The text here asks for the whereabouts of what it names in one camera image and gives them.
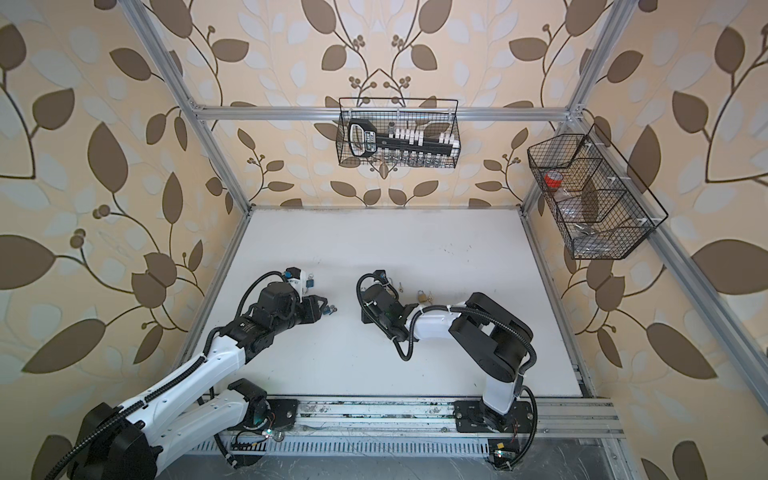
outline black mounting plate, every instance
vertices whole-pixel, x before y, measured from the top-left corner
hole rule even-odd
[[[482,411],[480,408],[481,400],[458,400],[453,402],[453,417],[456,419],[456,431],[459,433],[495,433],[485,426]],[[531,413],[531,404],[517,400],[512,404],[507,415],[511,416],[518,424],[518,433],[531,433],[531,420],[528,419],[528,413]],[[509,426],[501,433],[514,433],[515,429]]]
[[[296,423],[299,401],[295,399],[267,399],[270,408],[275,414],[272,430],[290,430]]]

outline wallpaper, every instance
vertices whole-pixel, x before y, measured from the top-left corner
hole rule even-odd
[[[764,478],[768,417],[648,242],[625,260],[574,261],[541,212],[530,218],[551,278],[638,469],[648,480]]]
[[[0,2],[4,478],[167,373],[240,220],[114,2]]]
[[[522,203],[531,185],[525,149],[550,135],[547,122],[459,124],[456,168],[339,165],[336,124],[219,121],[225,157],[259,207],[499,207]],[[217,192],[218,183],[212,178]]]
[[[641,0],[585,110],[762,348],[767,14],[758,1]],[[652,247],[574,261],[544,202],[531,218],[598,395],[648,479],[765,477],[768,418]]]
[[[607,0],[145,0],[198,104],[563,107]]]
[[[602,126],[768,348],[768,3],[640,2],[595,86]]]

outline metal frame beam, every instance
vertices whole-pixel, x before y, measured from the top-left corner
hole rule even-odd
[[[197,342],[203,334],[210,311],[213,309],[216,298],[219,296],[221,286],[224,285],[224,279],[227,278],[230,266],[232,265],[237,250],[240,248],[240,242],[243,241],[243,235],[245,235],[250,219],[251,212],[243,214],[242,218],[240,218],[240,222],[237,224],[237,229],[235,229],[232,235],[232,240],[230,240],[230,244],[227,245],[227,249],[221,257],[221,263],[219,263],[219,267],[216,269],[214,278],[208,285],[206,295],[200,303],[200,306],[197,308],[192,327],[184,338],[184,344],[179,349],[179,353],[176,355],[176,360],[169,368],[168,372],[173,372],[175,369],[179,368],[182,363],[189,360],[192,357],[194,350],[197,348]]]
[[[445,109],[422,109],[444,112]],[[332,121],[339,119],[338,108],[325,107],[199,107],[194,109],[197,118],[211,120],[309,120]],[[456,112],[459,121],[565,121],[565,108],[475,108],[460,107]]]
[[[583,118],[578,118],[571,122],[570,127],[575,133],[586,134],[590,125]],[[604,145],[596,145],[617,171],[626,167]],[[634,184],[626,182],[625,185],[643,208],[648,212],[656,211]],[[647,240],[680,284],[680,288],[750,387],[760,406],[768,413],[768,356],[742,327],[739,318],[712,287],[712,283],[674,236],[668,223],[662,223]]]
[[[456,400],[472,397],[274,396],[299,399],[292,436],[472,437],[512,434],[459,433],[453,416]],[[536,438],[623,439],[624,430],[609,399],[537,398]]]
[[[589,376],[589,370],[584,363],[584,356],[581,355],[581,349],[579,348],[578,343],[576,343],[576,336],[574,335],[571,323],[568,321],[568,313],[560,300],[558,289],[554,285],[554,279],[549,273],[547,260],[545,259],[544,252],[542,252],[539,247],[539,242],[536,240],[536,235],[531,226],[530,218],[522,209],[520,209],[520,221],[523,224],[525,236],[528,237],[528,244],[531,246],[531,252],[536,261],[541,281],[544,283],[544,290],[546,290],[547,297],[549,297],[549,303],[552,305],[554,319],[557,321],[558,327],[560,328],[560,335],[563,337],[563,343],[565,344],[566,351],[568,351],[568,357],[578,367],[578,372],[581,374],[581,380],[584,383],[584,388],[587,390],[588,396],[594,397],[594,383],[592,382],[592,379]]]
[[[636,7],[637,0],[614,1],[613,7],[608,12],[608,18],[600,38],[589,55],[587,64],[581,72],[581,78],[579,78],[576,89],[571,96],[571,101],[568,102],[566,107],[566,110],[572,114],[581,112],[581,109],[586,105],[587,98],[595,82],[608,62],[608,57],[611,56],[611,52],[618,43],[619,38],[621,38],[621,34],[624,33],[624,29],[627,27]]]
[[[232,194],[234,203],[240,211],[247,213],[250,210],[250,202],[248,202],[243,189],[240,188],[240,182],[237,181],[234,172],[227,163],[227,159],[219,148],[214,138],[214,133],[205,124],[204,119],[199,118],[195,114],[194,108],[196,105],[192,100],[192,96],[187,90],[186,85],[184,85],[184,80],[176,69],[174,61],[170,58],[170,54],[166,51],[163,41],[160,40],[157,31],[155,31],[147,10],[144,8],[144,4],[141,3],[141,0],[120,0],[120,4],[123,7],[123,13],[128,19],[128,23],[136,31],[136,35],[141,40],[141,43],[144,44],[152,62],[154,62],[160,75],[165,80],[168,90],[174,96],[174,100],[187,120],[187,124],[202,143],[208,158],[210,158],[216,171],[221,176],[224,186]]]

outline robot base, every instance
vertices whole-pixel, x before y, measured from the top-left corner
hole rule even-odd
[[[453,402],[453,416],[459,433],[530,433],[531,404],[521,400],[512,403],[506,415],[485,406],[482,400]]]

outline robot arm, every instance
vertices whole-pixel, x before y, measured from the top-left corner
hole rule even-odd
[[[375,283],[362,289],[362,282]],[[473,293],[459,305],[402,305],[389,285],[386,272],[377,270],[363,275],[357,283],[362,321],[375,323],[394,343],[406,362],[413,354],[416,340],[453,338],[487,374],[483,403],[488,407],[485,420],[495,430],[504,427],[505,415],[520,396],[525,371],[536,362],[531,346],[533,332],[484,293]],[[487,334],[484,326],[493,323]],[[399,342],[408,341],[403,353]]]
[[[259,300],[242,313],[248,294],[269,275],[280,276],[282,281],[267,285]],[[287,277],[300,281],[289,283]],[[275,335],[295,325],[314,323],[328,310],[327,299],[303,295],[311,281],[296,268],[261,276],[243,296],[235,320],[210,332],[201,354],[118,407],[101,403],[86,414],[77,444],[45,478],[56,478],[69,465],[72,480],[151,480],[176,458],[224,429],[243,424],[258,430],[265,425],[266,392],[244,379],[207,403],[200,400],[199,406],[190,405],[271,346]]]

